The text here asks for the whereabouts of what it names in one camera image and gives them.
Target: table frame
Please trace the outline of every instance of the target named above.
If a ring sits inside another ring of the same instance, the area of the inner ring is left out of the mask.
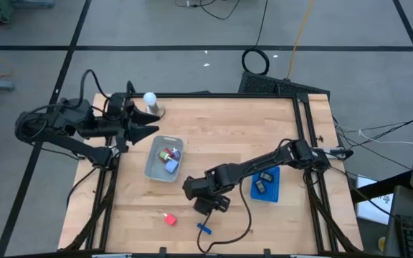
[[[136,93],[134,89],[131,90],[131,97],[133,98],[141,98],[143,97],[142,93]],[[304,139],[304,132],[303,132],[303,124],[302,124],[302,118],[300,114],[300,108],[299,108],[299,102],[302,102],[304,105],[305,109],[305,116],[307,118],[307,126],[308,126],[308,132],[310,136],[310,143],[312,147],[317,147],[317,139],[316,139],[316,134],[315,134],[315,128],[313,126],[313,118],[312,114],[310,111],[310,103],[309,103],[309,98],[307,93],[290,93],[290,94],[281,94],[280,92],[276,92],[275,94],[240,94],[240,93],[209,93],[209,92],[195,92],[195,93],[157,93],[157,97],[159,98],[249,98],[249,99],[275,99],[275,98],[281,98],[281,99],[291,99],[293,101],[293,107],[294,107],[294,113],[295,113],[295,122],[297,125],[298,129],[298,136],[299,139]],[[111,144],[111,138],[106,138],[106,145]],[[97,188],[95,192],[95,200],[94,204],[92,206],[92,216],[89,219],[89,221],[86,223],[85,227],[83,230],[88,231],[87,239],[83,239],[80,243],[78,243],[78,247],[85,241],[85,248],[82,250],[79,249],[72,249],[72,250],[62,250],[60,252],[54,252],[54,253],[44,253],[44,254],[32,254],[32,255],[22,255],[22,256],[17,256],[17,257],[23,257],[23,258],[36,258],[36,257],[91,257],[93,254],[105,254],[105,248],[106,248],[106,242],[108,240],[108,232],[109,232],[109,225],[110,225],[110,219],[111,219],[111,211],[113,207],[113,197],[114,197],[114,190],[115,190],[115,181],[117,180],[118,177],[118,170],[119,167],[117,166],[113,170],[110,171],[105,171],[101,170],[100,174],[98,176],[98,183],[97,183]],[[106,173],[110,172],[110,186],[108,187],[107,193],[105,195],[105,198],[108,203],[103,206],[105,203],[105,200],[103,199],[103,189],[105,186],[105,178],[106,178]],[[317,173],[317,177],[319,178],[319,189],[320,189],[320,197],[323,205],[325,206],[327,212],[329,215],[331,215],[331,209],[329,206],[329,199],[328,199],[328,193],[326,190],[326,182],[324,179],[324,175],[322,173]],[[307,177],[307,182],[309,184],[313,183],[312,177]],[[315,193],[314,186],[307,186],[307,191],[311,193]],[[93,243],[94,243],[94,236],[95,236],[95,228],[96,228],[96,221],[102,213],[104,212],[104,217],[103,217],[103,227],[102,231],[100,234],[100,243],[98,246],[98,249],[93,249]],[[330,255],[331,257],[363,257],[365,254],[354,254],[354,253],[345,253],[345,252],[338,252],[338,245],[337,245],[337,240],[336,237],[333,233],[333,230],[328,227],[328,237],[329,237],[329,243],[331,246],[330,251],[326,251],[324,249],[324,243],[323,243],[323,237],[321,236],[321,226],[320,226],[320,221],[318,217],[318,210],[316,209],[315,205],[310,202],[310,212],[312,214],[312,220],[313,220],[313,232],[314,232],[314,237],[315,237],[315,242],[316,242],[316,248],[318,251],[318,255]],[[264,249],[263,250],[264,257],[270,258],[270,257],[289,257],[290,255],[288,254],[271,254],[270,249]],[[249,257],[249,258],[254,258],[254,257],[262,257],[262,254],[167,254],[166,253],[166,248],[161,247],[159,253],[153,253],[153,254],[130,254],[130,257],[144,257],[144,258],[150,258],[150,257],[205,257],[209,255],[214,255],[216,257],[237,257],[239,255],[240,257]]]

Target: blue object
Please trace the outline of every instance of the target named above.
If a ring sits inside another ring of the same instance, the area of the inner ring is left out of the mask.
[[[175,160],[169,160],[165,164],[165,170],[168,171],[169,173],[173,173],[176,170],[176,167],[178,166],[178,161]]]
[[[264,180],[261,180],[259,178],[259,175],[261,172],[268,173],[273,176],[273,181],[272,182],[267,182]],[[265,187],[265,193],[260,193],[259,190],[257,190],[256,186],[256,181],[261,180],[262,184]],[[269,168],[264,171],[260,171],[259,173],[256,173],[252,175],[251,179],[251,198],[255,200],[261,200],[261,201],[271,201],[271,202],[278,202],[278,195],[280,194],[280,167],[273,167]]]
[[[176,159],[177,161],[179,161],[179,159],[181,158],[181,153],[179,152],[179,150],[176,150],[174,148],[172,153],[173,153],[173,158]]]
[[[201,223],[198,223],[197,227],[207,234],[212,234],[211,229],[207,228],[206,226],[201,226]]]

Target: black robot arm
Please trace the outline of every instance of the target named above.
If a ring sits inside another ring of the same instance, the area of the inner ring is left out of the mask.
[[[158,130],[145,125],[159,117],[141,112],[128,93],[115,93],[106,101],[108,109],[103,116],[94,116],[96,107],[81,99],[62,99],[50,113],[23,112],[16,121],[15,135],[25,143],[48,142],[83,155],[94,167],[111,168],[113,151],[109,147],[92,147],[72,136],[115,137],[116,148],[125,153],[127,141],[135,144]]]
[[[330,163],[322,150],[310,148],[305,140],[289,140],[271,153],[264,154],[244,163],[222,164],[205,171],[203,178],[188,178],[183,190],[187,199],[197,198],[194,208],[208,214],[213,209],[227,211],[230,199],[222,194],[231,191],[243,178],[259,171],[279,165],[288,165],[296,169],[310,168],[324,171]]]

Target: gray floor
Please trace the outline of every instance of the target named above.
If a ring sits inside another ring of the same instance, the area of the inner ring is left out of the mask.
[[[270,0],[260,44],[293,44],[308,2]],[[0,27],[0,44],[68,45],[83,3],[57,0],[54,9],[18,10],[10,28]],[[413,26],[413,1],[401,3]],[[218,1],[210,7],[221,15],[233,4]],[[254,44],[263,6],[264,1],[242,0],[229,20],[218,21],[200,9],[177,8],[172,1],[93,0],[78,44]],[[316,1],[301,44],[412,45],[391,0]],[[15,120],[21,111],[49,101],[66,52],[0,54],[14,66],[12,80],[16,84],[14,92],[0,92],[1,236],[32,149],[15,139]],[[236,92],[242,74],[241,55],[241,51],[75,52],[61,96],[77,96],[80,76],[87,68],[97,72],[106,92],[123,91],[127,80],[139,92]],[[284,77],[290,52],[269,51],[267,55],[269,76]],[[253,54],[247,63],[251,70],[264,66]],[[291,80],[330,90],[333,114],[344,126],[365,128],[413,119],[413,52],[298,52]],[[91,100],[96,92],[93,81],[87,80],[85,97]],[[384,140],[413,141],[413,125]],[[370,143],[369,147],[412,164],[410,145]],[[355,151],[346,162],[352,173],[383,179],[404,171],[362,149]],[[76,166],[69,158],[41,154],[6,254],[56,249]]]

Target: wooden table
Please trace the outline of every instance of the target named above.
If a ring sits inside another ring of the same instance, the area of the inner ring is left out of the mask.
[[[310,108],[317,136],[324,141],[320,147],[338,145],[331,110],[325,95],[309,95]],[[103,106],[103,97],[95,96],[95,106]],[[134,99],[140,110],[146,106]],[[166,114],[154,123],[160,130],[145,138],[120,159],[117,186],[110,221],[107,252],[157,253],[167,247],[169,253],[199,253],[196,237],[205,216],[197,213],[181,189],[187,176],[202,177],[206,169],[221,163],[240,163],[273,151],[280,139],[298,138],[292,100],[287,99],[223,99],[223,98],[160,98]],[[309,139],[303,117],[305,139]],[[184,156],[175,183],[148,179],[143,171],[153,138],[169,135],[184,141]],[[92,139],[90,145],[104,145],[104,139]],[[343,170],[340,161],[333,166]],[[80,161],[76,179],[89,170],[87,161]],[[289,166],[280,167],[280,200],[277,204],[250,198],[250,178],[243,183],[245,198],[252,212],[252,229],[241,241],[216,245],[211,252],[223,254],[261,254],[270,248],[273,254],[315,254],[313,223],[310,215],[303,172]],[[362,249],[356,217],[346,177],[335,170],[325,172],[331,212],[343,233]],[[98,173],[73,193],[67,210],[59,247],[68,245],[89,219]],[[238,237],[247,227],[248,218],[239,191],[227,193],[232,202],[227,213],[215,211],[207,226],[211,236],[202,234],[204,249],[212,241]],[[176,226],[168,226],[163,213],[178,218]],[[325,249],[329,249],[326,224],[320,216]],[[98,223],[95,246],[98,246],[102,222]]]

